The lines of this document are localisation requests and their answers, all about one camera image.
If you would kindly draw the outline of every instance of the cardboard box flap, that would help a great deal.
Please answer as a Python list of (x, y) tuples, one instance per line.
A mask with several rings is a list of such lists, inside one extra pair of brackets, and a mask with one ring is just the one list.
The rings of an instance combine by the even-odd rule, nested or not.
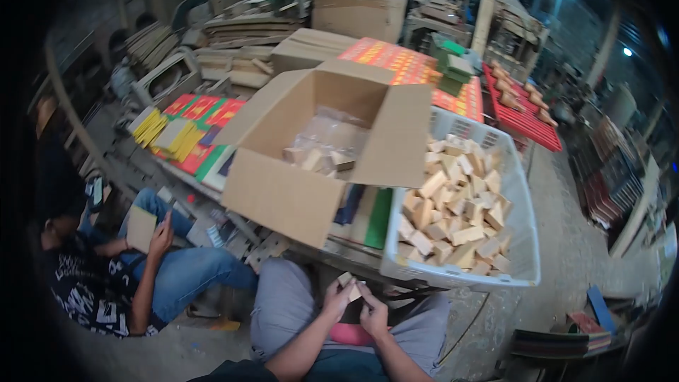
[(386, 68), (344, 61), (343, 59), (329, 59), (317, 66), (316, 70), (357, 77), (358, 79), (379, 82), (383, 85), (389, 85), (396, 74), (395, 71)]
[(430, 85), (387, 90), (370, 138), (356, 162), (352, 183), (420, 188), (429, 132)]
[(267, 111), (284, 98), (285, 92), (309, 75), (309, 72), (310, 70), (288, 71), (274, 77), (240, 108), (229, 123), (216, 134), (212, 144), (238, 146), (256, 128), (257, 122)]
[(284, 161), (239, 149), (221, 204), (273, 231), (322, 248), (344, 186), (341, 180), (310, 174)]

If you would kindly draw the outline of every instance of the white plastic crate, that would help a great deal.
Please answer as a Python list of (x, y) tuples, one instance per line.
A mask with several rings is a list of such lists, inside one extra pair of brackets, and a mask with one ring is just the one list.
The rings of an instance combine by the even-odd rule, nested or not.
[(511, 136), (484, 123), (470, 120), (453, 112), (432, 106), (430, 131), (440, 140), (452, 133), (476, 141), (482, 148), (495, 146), (502, 153), (499, 169), (502, 175), (500, 193), (514, 203), (505, 221), (505, 228), (498, 235), (509, 231), (512, 235), (507, 258), (511, 261), (511, 275), (476, 276), (454, 265), (431, 266), (404, 259), (397, 255), (399, 245), (399, 219), (405, 189), (394, 189), (389, 227), (384, 244), (383, 276), (399, 280), (419, 279), (428, 285), (441, 288), (469, 286), (472, 290), (492, 290), (502, 287), (530, 287), (540, 283), (540, 253), (535, 225), (533, 204), (528, 191), (526, 173), (523, 172), (519, 154)]

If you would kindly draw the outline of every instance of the gray pants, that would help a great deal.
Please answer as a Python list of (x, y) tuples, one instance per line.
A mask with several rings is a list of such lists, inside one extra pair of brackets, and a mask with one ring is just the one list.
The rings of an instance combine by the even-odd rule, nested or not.
[[(259, 272), (259, 286), (252, 311), (250, 339), (252, 359), (267, 361), (306, 328), (320, 310), (312, 296), (311, 281), (295, 263), (268, 259)], [(428, 296), (405, 319), (391, 328), (396, 342), (429, 376), (446, 340), (450, 302), (444, 293)], [(344, 345), (328, 338), (323, 349), (353, 349), (375, 353), (372, 346)]]

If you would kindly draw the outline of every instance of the blue jeans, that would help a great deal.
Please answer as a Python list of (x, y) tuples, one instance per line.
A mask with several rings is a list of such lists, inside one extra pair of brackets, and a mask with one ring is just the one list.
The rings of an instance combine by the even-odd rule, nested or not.
[[(193, 223), (170, 207), (149, 188), (143, 189), (134, 199), (134, 205), (154, 214), (160, 224), (165, 213), (172, 210), (174, 234), (186, 238)], [(118, 237), (127, 234), (127, 220), (118, 232)], [(101, 242), (103, 234), (89, 223), (89, 212), (86, 212), (80, 231), (87, 234), (93, 243)], [(131, 263), (141, 256), (140, 252), (125, 251), (120, 259)], [(134, 270), (137, 280), (141, 279), (146, 261), (142, 261)], [(153, 312), (163, 321), (171, 322), (177, 317), (197, 295), (206, 289), (223, 284), (237, 289), (257, 290), (257, 276), (255, 272), (243, 264), (224, 248), (185, 248), (166, 253), (156, 274), (156, 284), (153, 287)]]

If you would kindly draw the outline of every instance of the red tray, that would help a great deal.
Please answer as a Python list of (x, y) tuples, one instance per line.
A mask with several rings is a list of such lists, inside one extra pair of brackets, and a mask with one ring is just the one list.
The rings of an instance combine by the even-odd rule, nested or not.
[(554, 127), (547, 123), (540, 121), (535, 114), (538, 112), (538, 106), (528, 101), (528, 92), (523, 90), (522, 86), (514, 84), (514, 91), (518, 94), (517, 100), (526, 107), (525, 112), (519, 112), (504, 106), (498, 102), (500, 99), (500, 92), (495, 89), (495, 82), (497, 79), (493, 77), (490, 72), (490, 67), (486, 63), (482, 63), (483, 72), (486, 74), (486, 82), (488, 83), (488, 90), (490, 91), (490, 98), (493, 99), (493, 108), (495, 109), (495, 117), (497, 120), (507, 126), (507, 128), (515, 130), (525, 137), (534, 140), (536, 143), (544, 146), (552, 152), (559, 152), (562, 150), (561, 141), (556, 134)]

